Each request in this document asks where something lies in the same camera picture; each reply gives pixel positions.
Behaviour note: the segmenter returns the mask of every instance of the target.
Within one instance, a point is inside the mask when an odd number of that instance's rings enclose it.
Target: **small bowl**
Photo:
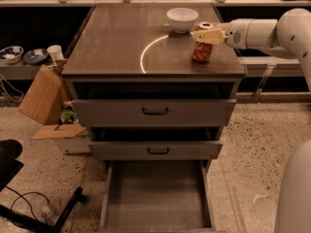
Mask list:
[[[19,46],[11,46],[0,50],[0,61],[9,64],[18,63],[21,60],[23,48]]]
[[[44,49],[30,50],[23,56],[23,61],[30,65],[39,65],[49,57],[49,53]]]
[[[175,8],[167,12],[168,23],[177,33],[188,32],[193,27],[197,17],[197,11],[189,8]]]

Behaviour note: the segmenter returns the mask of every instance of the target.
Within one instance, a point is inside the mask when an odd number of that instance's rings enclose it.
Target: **black handle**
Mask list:
[[[148,116],[164,116],[168,113],[168,108],[165,107],[164,109],[147,109],[143,107],[142,112]]]
[[[161,148],[161,149],[148,148],[148,154],[167,154],[168,152],[169,148]]]

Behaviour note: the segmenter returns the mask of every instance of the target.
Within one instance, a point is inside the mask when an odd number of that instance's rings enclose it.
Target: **gray cabinet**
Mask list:
[[[214,231],[206,173],[244,72],[225,45],[193,62],[190,33],[167,26],[174,7],[218,22],[197,2],[98,5],[63,72],[107,167],[100,232]]]

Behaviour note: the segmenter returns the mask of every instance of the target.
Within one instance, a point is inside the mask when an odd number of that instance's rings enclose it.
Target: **soup can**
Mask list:
[[[214,24],[203,21],[200,22],[195,29],[196,31],[214,28]],[[207,43],[194,42],[192,59],[197,62],[207,62],[212,54],[213,45]]]

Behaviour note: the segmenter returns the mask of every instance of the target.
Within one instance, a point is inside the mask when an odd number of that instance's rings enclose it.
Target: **paper cup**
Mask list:
[[[62,54],[60,45],[49,46],[47,51],[48,51],[50,57],[52,58],[54,65],[56,65],[56,60],[64,59],[64,55]]]

